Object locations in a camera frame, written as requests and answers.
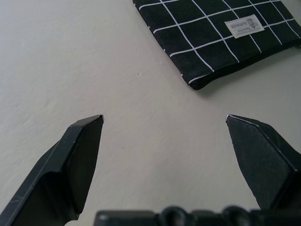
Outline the black white-grid fabric pouch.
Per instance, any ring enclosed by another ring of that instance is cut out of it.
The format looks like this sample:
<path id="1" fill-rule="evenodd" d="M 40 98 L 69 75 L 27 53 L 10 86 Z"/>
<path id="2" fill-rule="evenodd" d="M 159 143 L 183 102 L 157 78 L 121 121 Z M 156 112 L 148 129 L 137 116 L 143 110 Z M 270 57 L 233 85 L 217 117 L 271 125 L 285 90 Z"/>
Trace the black white-grid fabric pouch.
<path id="1" fill-rule="evenodd" d="M 301 25 L 281 0 L 132 0 L 194 90 L 301 46 Z"/>

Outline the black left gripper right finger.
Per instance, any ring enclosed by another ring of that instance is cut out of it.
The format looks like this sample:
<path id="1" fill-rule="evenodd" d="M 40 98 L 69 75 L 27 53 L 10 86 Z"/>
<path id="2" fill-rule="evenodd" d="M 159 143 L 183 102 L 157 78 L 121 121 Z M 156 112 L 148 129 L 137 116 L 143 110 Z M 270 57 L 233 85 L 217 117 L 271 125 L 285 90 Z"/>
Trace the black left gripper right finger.
<path id="1" fill-rule="evenodd" d="M 226 118 L 239 168 L 261 209 L 301 209 L 301 153 L 270 125 Z"/>

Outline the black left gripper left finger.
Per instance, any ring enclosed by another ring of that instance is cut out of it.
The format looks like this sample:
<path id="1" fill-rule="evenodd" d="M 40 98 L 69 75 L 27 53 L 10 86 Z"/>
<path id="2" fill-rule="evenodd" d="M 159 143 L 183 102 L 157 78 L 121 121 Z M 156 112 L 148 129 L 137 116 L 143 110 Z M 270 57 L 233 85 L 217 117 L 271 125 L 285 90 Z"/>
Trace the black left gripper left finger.
<path id="1" fill-rule="evenodd" d="M 95 115 L 67 128 L 2 211 L 0 226 L 65 226 L 78 220 L 95 172 L 103 121 Z"/>

